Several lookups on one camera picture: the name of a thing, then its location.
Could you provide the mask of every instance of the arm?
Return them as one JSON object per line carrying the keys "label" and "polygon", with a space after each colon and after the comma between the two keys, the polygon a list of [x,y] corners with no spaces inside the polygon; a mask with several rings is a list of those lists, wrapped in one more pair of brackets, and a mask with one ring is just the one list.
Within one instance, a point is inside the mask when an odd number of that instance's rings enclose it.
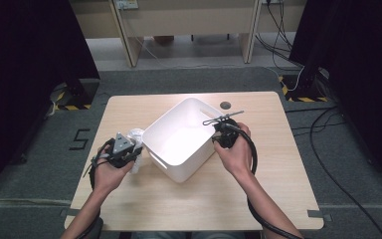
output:
{"label": "arm", "polygon": [[[104,161],[105,159],[101,158],[97,163]],[[61,238],[77,238],[92,224],[107,196],[119,187],[133,164],[131,161],[125,167],[115,168],[110,163],[104,163],[95,169],[95,189]]]}
{"label": "arm", "polygon": [[[251,136],[250,130],[243,123],[238,123],[241,130]],[[257,213],[270,224],[281,228],[293,235],[302,237],[299,231],[275,204],[275,202],[264,191],[257,179],[251,173],[252,155],[248,143],[242,136],[237,138],[234,146],[227,149],[222,148],[215,141],[215,150],[222,159],[225,168],[235,177],[240,186],[244,189]],[[267,238],[283,238],[281,235],[265,228]]]}

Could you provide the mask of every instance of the person's left hand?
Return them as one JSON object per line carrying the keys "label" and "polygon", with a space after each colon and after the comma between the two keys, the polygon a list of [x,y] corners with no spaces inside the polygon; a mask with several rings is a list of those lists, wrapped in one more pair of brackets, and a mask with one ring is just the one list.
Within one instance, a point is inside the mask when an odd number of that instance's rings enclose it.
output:
{"label": "person's left hand", "polygon": [[100,191],[105,194],[111,193],[117,189],[122,182],[126,174],[132,169],[134,161],[129,162],[122,168],[116,168],[109,162],[106,162],[105,158],[99,158],[97,164],[100,164],[95,169],[95,191]]}

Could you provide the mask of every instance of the white plastic box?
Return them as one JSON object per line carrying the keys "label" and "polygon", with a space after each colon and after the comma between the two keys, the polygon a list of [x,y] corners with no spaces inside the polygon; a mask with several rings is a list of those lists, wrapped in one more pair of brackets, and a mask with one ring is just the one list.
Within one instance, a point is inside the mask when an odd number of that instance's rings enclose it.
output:
{"label": "white plastic box", "polygon": [[153,162],[175,182],[187,180],[214,152],[215,130],[203,121],[221,114],[195,98],[169,110],[142,136]]}

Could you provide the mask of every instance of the wooden table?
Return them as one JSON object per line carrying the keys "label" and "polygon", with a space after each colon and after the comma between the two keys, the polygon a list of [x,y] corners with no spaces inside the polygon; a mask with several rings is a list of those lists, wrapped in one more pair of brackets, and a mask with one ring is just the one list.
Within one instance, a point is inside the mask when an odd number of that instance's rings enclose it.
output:
{"label": "wooden table", "polygon": [[[257,179],[298,229],[320,229],[322,218],[311,186],[276,93],[213,93],[191,95],[121,96],[110,98],[92,150],[85,164],[102,144],[120,131],[146,129],[182,100],[194,97],[223,113],[244,110],[234,117],[249,126],[257,147]],[[221,102],[232,107],[224,111]],[[183,183],[172,181],[151,162],[146,150],[137,174],[129,174],[101,208],[103,230],[196,231],[261,230],[247,207],[246,195],[214,153]],[[71,208],[80,209],[91,193],[90,181],[81,178]],[[66,226],[73,220],[68,216]]]}

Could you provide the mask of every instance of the electrical outlet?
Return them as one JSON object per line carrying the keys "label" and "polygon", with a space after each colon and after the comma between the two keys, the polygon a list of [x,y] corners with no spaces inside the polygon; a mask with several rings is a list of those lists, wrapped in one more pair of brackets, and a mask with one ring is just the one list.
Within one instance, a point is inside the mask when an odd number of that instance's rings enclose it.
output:
{"label": "electrical outlet", "polygon": [[[272,4],[281,4],[284,3],[284,0],[271,0],[271,5]],[[263,5],[268,5],[268,0],[262,0]]]}
{"label": "electrical outlet", "polygon": [[115,0],[115,3],[119,10],[138,9],[137,0]]}

